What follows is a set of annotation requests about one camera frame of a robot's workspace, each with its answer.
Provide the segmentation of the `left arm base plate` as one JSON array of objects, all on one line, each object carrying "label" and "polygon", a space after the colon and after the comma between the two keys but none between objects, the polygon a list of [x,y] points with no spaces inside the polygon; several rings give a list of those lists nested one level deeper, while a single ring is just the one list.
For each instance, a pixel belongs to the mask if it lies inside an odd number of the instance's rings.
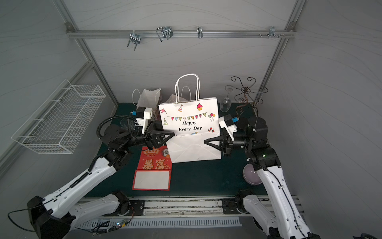
[{"label": "left arm base plate", "polygon": [[131,217],[142,216],[145,206],[144,200],[129,200],[122,202],[117,207],[116,211],[110,214],[104,214],[104,217]]}]

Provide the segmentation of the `red paper bag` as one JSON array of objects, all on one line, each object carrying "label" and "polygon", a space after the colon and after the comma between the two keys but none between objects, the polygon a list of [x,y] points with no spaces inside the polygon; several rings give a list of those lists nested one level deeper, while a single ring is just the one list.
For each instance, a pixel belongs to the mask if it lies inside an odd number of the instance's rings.
[{"label": "red paper bag", "polygon": [[152,150],[144,146],[134,173],[132,190],[169,191],[172,160],[166,146]]},{"label": "red paper bag", "polygon": [[182,97],[179,97],[179,100],[177,101],[177,96],[172,94],[168,100],[165,101],[165,103],[182,103],[187,102],[188,100]]}]

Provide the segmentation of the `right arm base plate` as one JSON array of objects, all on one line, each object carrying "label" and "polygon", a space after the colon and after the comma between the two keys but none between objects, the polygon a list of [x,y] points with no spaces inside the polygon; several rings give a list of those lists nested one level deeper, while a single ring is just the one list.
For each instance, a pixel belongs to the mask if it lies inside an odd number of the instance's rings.
[{"label": "right arm base plate", "polygon": [[218,206],[225,215],[248,214],[241,198],[223,198],[219,201]]}]

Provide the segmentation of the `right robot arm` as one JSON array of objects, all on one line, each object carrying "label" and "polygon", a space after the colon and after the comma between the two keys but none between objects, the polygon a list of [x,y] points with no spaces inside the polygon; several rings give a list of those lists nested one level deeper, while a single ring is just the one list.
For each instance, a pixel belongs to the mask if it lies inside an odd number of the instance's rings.
[{"label": "right robot arm", "polygon": [[281,162],[276,151],[268,144],[266,121],[258,116],[249,119],[220,117],[221,135],[206,139],[204,143],[224,156],[233,150],[242,149],[247,161],[260,177],[273,212],[270,212],[250,190],[241,190],[236,195],[236,209],[249,213],[256,226],[269,239],[318,239],[300,215],[285,181]]}]

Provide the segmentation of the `white paper bag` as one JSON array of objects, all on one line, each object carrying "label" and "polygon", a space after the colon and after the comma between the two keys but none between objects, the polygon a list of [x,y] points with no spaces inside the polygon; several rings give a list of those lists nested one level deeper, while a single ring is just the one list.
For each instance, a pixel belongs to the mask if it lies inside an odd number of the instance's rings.
[{"label": "white paper bag", "polygon": [[221,152],[204,144],[204,140],[220,136],[219,112],[216,98],[200,98],[201,82],[196,74],[186,74],[174,86],[179,100],[179,82],[194,76],[197,80],[194,100],[182,103],[162,103],[159,105],[164,130],[173,131],[175,136],[167,141],[167,149],[172,163],[219,160]]}]

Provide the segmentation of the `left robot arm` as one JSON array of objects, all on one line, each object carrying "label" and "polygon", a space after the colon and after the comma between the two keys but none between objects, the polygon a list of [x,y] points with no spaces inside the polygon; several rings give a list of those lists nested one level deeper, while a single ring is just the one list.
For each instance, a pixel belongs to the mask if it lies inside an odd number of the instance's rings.
[{"label": "left robot arm", "polygon": [[164,130],[159,121],[117,115],[102,121],[96,135],[107,150],[98,154],[88,169],[57,191],[28,201],[25,210],[31,232],[38,238],[62,239],[75,226],[98,216],[133,214],[129,198],[119,190],[85,204],[79,205],[78,201],[129,162],[131,147],[159,148],[175,133]]}]

